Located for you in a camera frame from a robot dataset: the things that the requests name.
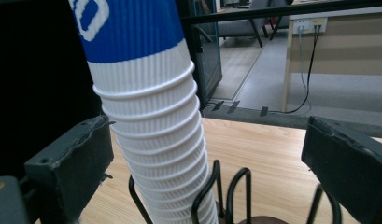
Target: desk leg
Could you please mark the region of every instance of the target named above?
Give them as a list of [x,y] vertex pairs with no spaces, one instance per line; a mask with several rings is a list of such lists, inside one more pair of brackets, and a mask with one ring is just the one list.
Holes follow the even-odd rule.
[[281,101],[282,112],[285,112],[287,110],[287,101],[289,99],[289,93],[290,93],[290,49],[292,45],[292,28],[293,28],[293,21],[290,21],[289,36],[287,39],[286,69],[284,72],[284,90],[283,90],[283,98]]

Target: black bar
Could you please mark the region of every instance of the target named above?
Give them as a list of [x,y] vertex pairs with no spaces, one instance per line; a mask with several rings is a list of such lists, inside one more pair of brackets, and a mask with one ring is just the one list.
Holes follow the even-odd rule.
[[329,193],[325,192],[325,194],[327,195],[332,208],[332,224],[341,224],[342,213],[339,203]]
[[140,211],[145,222],[147,224],[153,224],[152,220],[150,219],[150,217],[148,215],[147,210],[145,209],[144,205],[142,204],[140,198],[138,197],[137,192],[135,192],[134,180],[133,180],[133,177],[131,175],[130,175],[130,179],[129,179],[129,191],[130,191],[130,195],[132,196],[135,205],[137,205],[137,208]]
[[217,103],[217,104],[214,106],[213,111],[219,110],[220,107],[221,107],[222,105],[223,105],[223,101]]
[[321,200],[321,195],[322,195],[322,187],[319,184],[316,187],[315,196],[313,198],[312,206],[310,208],[309,217],[307,218],[306,224],[313,224],[314,223],[314,219],[316,217],[316,213],[317,213],[318,206],[319,206],[319,201]]
[[220,164],[218,160],[215,160],[210,179],[208,180],[207,184],[202,189],[202,191],[200,191],[200,193],[197,195],[191,207],[191,220],[193,224],[199,224],[199,217],[197,215],[197,210],[199,209],[199,205],[202,202],[203,198],[211,190],[216,180],[217,180],[217,189],[218,189],[219,217],[225,216],[223,212],[222,183],[220,180]]
[[240,101],[234,101],[231,107],[229,107],[227,114],[232,114],[239,104],[240,104]]
[[234,189],[241,177],[246,176],[246,202],[247,202],[247,224],[251,224],[251,171],[245,167],[242,168],[234,176],[231,185],[228,189],[228,195],[226,197],[226,223],[233,223],[233,195]]
[[216,21],[237,21],[264,17],[301,15],[365,7],[382,7],[382,0],[336,0],[321,3],[304,3],[286,7],[267,7],[262,9],[244,10],[240,12],[214,13],[203,16],[183,17],[181,18],[181,21],[183,24],[190,25]]
[[261,110],[261,113],[260,113],[260,117],[265,117],[267,115],[268,109],[269,109],[269,107],[263,106],[262,110]]
[[37,196],[41,223],[78,221],[114,158],[110,124],[105,115],[86,119],[24,163],[29,188],[37,191],[29,190],[29,204]]
[[[319,202],[321,201],[322,192],[325,192],[321,184],[318,184],[316,187],[315,196],[313,198],[312,206],[310,208],[309,217],[307,218],[306,224],[313,224],[318,211]],[[342,223],[342,213],[339,203],[327,192],[328,200],[330,201],[332,208],[332,224],[341,224]]]

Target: black cable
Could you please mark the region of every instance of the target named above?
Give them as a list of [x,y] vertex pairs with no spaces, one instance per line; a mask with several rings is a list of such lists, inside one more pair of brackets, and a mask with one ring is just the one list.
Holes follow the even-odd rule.
[[[300,32],[298,30],[298,33],[299,33],[299,52],[300,52],[300,57],[301,57],[301,80],[302,80],[302,84],[304,85],[304,95],[306,95],[307,93],[307,87],[306,87],[306,84],[304,83],[304,56],[302,54],[303,50],[302,50],[302,32]],[[309,105],[309,109],[305,112],[309,112],[311,109],[312,109],[312,105],[310,104],[309,100],[307,99],[307,104]]]
[[306,96],[304,98],[304,101],[301,103],[300,106],[298,106],[298,108],[296,108],[294,110],[285,111],[285,112],[282,112],[282,111],[270,111],[271,113],[291,114],[291,113],[294,113],[294,112],[298,111],[302,106],[304,106],[304,103],[306,103],[306,101],[307,101],[307,99],[309,97],[309,92],[310,92],[310,74],[311,74],[312,67],[313,67],[314,55],[315,55],[315,51],[316,51],[316,44],[317,44],[317,41],[318,41],[318,36],[319,36],[320,29],[321,29],[321,25],[319,25],[319,26],[315,25],[313,51],[312,51],[312,57],[310,59],[309,70],[307,72],[307,82],[306,82],[307,83],[306,84],[307,90],[306,90]]

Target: chair leg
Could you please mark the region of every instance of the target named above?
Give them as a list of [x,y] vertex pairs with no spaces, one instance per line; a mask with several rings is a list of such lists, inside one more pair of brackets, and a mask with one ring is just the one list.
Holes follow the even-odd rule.
[[262,44],[260,36],[259,35],[255,35],[255,37],[258,39],[258,43],[260,43],[261,48],[263,48],[263,44]]
[[265,35],[265,38],[269,38],[269,35],[267,34],[266,27],[262,27],[263,29],[263,34]]
[[280,22],[281,22],[281,18],[282,18],[282,17],[279,17],[279,18],[277,19],[275,29],[273,30],[272,35],[270,36],[270,40],[272,40],[273,37],[275,36],[275,34],[277,33],[278,25],[279,25]]
[[269,24],[270,24],[270,27],[272,28],[272,30],[274,30],[274,29],[275,29],[275,26],[274,26],[273,23],[272,23],[272,18],[269,19]]

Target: paper cup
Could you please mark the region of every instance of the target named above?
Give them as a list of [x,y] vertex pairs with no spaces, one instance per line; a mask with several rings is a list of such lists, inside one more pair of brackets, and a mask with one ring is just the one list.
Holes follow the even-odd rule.
[[190,139],[202,126],[202,117],[199,111],[195,111],[191,119],[180,122],[175,127],[164,134],[139,135],[136,138],[123,136],[119,131],[112,128],[116,133],[117,142],[127,150],[137,153],[137,151],[165,151],[172,147],[177,147]]
[[189,169],[189,167],[192,167],[194,164],[196,164],[199,168],[203,167],[204,158],[206,157],[204,146],[204,144],[201,146],[203,150],[198,148],[199,150],[195,151],[195,155],[191,154],[189,160],[186,160],[187,158],[183,159],[186,165],[182,165],[181,162],[175,162],[172,166],[165,164],[165,166],[162,167],[147,167],[146,165],[135,165],[130,161],[127,162],[127,165],[132,171],[132,175],[136,175],[137,177],[156,179],[177,176],[178,173]]
[[94,91],[100,94],[104,112],[113,119],[151,119],[178,109],[196,93],[197,84],[191,74],[180,81],[176,85],[117,97]]
[[[193,203],[190,203],[187,206],[176,208],[176,209],[158,209],[153,206],[148,205],[148,201],[145,201],[146,206],[153,209],[153,215],[155,217],[161,218],[189,218],[191,217],[191,207]],[[213,212],[211,207],[212,203],[214,203],[214,197],[212,194],[207,194],[206,197],[202,200],[199,210],[198,217],[206,217],[206,214],[209,212]]]
[[165,176],[165,177],[144,177],[140,175],[133,174],[134,182],[137,185],[143,186],[148,189],[171,189],[177,186],[182,186],[184,183],[188,183],[188,181],[194,178],[195,174],[198,174],[200,170],[209,168],[207,157],[203,156],[203,159],[195,162],[192,166],[187,167],[177,174]]
[[178,195],[169,195],[169,193],[165,194],[164,197],[168,197],[168,199],[165,200],[155,200],[153,198],[160,197],[157,194],[157,192],[150,191],[150,190],[144,190],[142,188],[138,188],[141,194],[144,197],[145,201],[148,201],[148,204],[159,209],[176,209],[181,208],[189,205],[194,201],[196,198],[196,195],[203,189],[206,182],[208,181],[208,178],[204,180],[199,186],[196,188],[193,188],[187,192],[184,192],[183,194]]
[[200,223],[218,223],[218,213],[217,213],[217,207],[214,204],[213,207],[211,207],[213,210],[211,213],[206,214],[205,217],[199,218]]
[[187,182],[181,183],[178,186],[174,186],[170,189],[151,189],[144,188],[142,185],[137,185],[140,190],[148,195],[148,198],[157,202],[163,202],[167,200],[173,200],[176,198],[180,198],[181,196],[187,194],[188,192],[200,188],[207,183],[210,175],[207,170],[207,167],[202,169],[197,174]]
[[95,88],[105,94],[148,90],[194,71],[185,39],[152,56],[116,63],[88,62],[88,66]]
[[171,129],[176,128],[182,122],[187,122],[192,119],[192,115],[199,112],[199,100],[195,95],[184,101],[181,107],[176,110],[168,111],[165,114],[156,118],[134,119],[134,120],[118,120],[112,118],[110,114],[106,113],[111,121],[115,123],[111,128],[115,133],[125,137],[146,137],[153,135],[161,135],[169,132]]
[[118,145],[126,160],[135,165],[163,166],[165,163],[173,163],[189,156],[192,153],[191,149],[199,146],[204,138],[203,126],[200,126],[191,138],[186,139],[182,144],[164,150],[135,150],[122,146],[120,142]]

